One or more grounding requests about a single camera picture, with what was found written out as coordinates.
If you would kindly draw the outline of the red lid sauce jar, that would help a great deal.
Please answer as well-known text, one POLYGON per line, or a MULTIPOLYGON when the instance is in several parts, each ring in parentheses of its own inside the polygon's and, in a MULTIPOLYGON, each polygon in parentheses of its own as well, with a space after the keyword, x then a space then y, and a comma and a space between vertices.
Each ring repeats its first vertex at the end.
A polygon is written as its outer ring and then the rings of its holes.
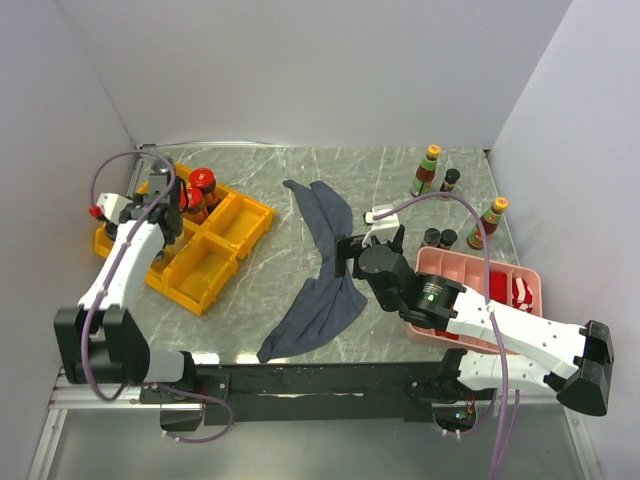
POLYGON ((203 194, 196 187, 186 187, 181 192, 180 208, 185 219, 198 225, 204 223, 208 217, 203 194))
POLYGON ((216 192, 217 183, 214 172, 203 167, 194 169, 189 175, 189 182, 192 187, 201 191, 208 212, 215 210, 220 203, 220 198, 216 192))

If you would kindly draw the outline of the green label sauce bottle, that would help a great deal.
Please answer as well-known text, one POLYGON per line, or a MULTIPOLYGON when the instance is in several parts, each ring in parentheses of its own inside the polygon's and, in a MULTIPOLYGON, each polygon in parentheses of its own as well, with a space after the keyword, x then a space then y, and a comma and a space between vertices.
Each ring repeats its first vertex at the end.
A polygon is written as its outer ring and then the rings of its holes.
POLYGON ((424 159, 416 170, 410 188, 410 194, 413 197, 418 197, 429 192, 435 177, 435 171, 440 154, 441 148, 439 145, 432 144, 428 147, 424 159))

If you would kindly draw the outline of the red label sauce bottle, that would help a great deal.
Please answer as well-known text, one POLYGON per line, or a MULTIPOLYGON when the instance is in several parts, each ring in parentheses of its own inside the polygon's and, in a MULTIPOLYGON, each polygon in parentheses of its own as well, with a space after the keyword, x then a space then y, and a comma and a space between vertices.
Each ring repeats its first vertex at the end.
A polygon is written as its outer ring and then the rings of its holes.
MULTIPOLYGON (((487 240, 489 240, 497 230, 508 206, 509 201, 505 197, 497 197, 493 204, 480 217, 487 240)), ((466 241, 467 245, 474 250, 480 250, 484 247, 483 236, 477 224, 473 226, 467 235, 466 241)))

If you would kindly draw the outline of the black lid spice jar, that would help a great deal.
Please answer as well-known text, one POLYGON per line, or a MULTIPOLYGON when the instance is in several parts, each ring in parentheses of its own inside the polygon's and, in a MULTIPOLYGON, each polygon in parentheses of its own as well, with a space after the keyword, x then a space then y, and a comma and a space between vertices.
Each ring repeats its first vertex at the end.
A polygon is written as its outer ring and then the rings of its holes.
POLYGON ((150 167, 150 171, 152 174, 170 175, 173 170, 174 163, 171 158, 165 158, 164 160, 154 160, 150 167))

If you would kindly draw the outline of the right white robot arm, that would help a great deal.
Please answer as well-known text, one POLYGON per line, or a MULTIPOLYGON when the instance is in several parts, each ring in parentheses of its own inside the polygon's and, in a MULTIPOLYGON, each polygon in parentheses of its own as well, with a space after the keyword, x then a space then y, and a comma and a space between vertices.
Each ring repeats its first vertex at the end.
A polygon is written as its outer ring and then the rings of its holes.
POLYGON ((460 398, 468 390, 508 385, 550 394, 563 406, 590 416, 608 411, 614 350, 607 325, 548 320, 504 304, 487 302, 472 287, 446 277, 417 273, 402 254, 403 235, 385 243, 365 236, 335 240, 335 274, 347 260, 365 280, 382 310, 405 322, 502 345, 507 356, 448 351, 438 374, 440 391, 460 398))

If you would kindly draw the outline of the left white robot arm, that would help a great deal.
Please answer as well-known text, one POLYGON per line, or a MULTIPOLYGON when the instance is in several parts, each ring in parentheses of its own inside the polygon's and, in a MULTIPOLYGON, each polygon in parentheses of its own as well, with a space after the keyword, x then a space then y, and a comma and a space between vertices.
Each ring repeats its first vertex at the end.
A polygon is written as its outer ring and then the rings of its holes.
POLYGON ((181 352, 154 351, 132 311, 156 257, 182 234, 181 181, 173 171, 150 175, 132 197, 103 193, 90 214, 115 229, 115 240, 92 286, 77 305, 61 308, 54 331, 72 384, 164 383, 176 401, 193 399, 200 378, 181 352))

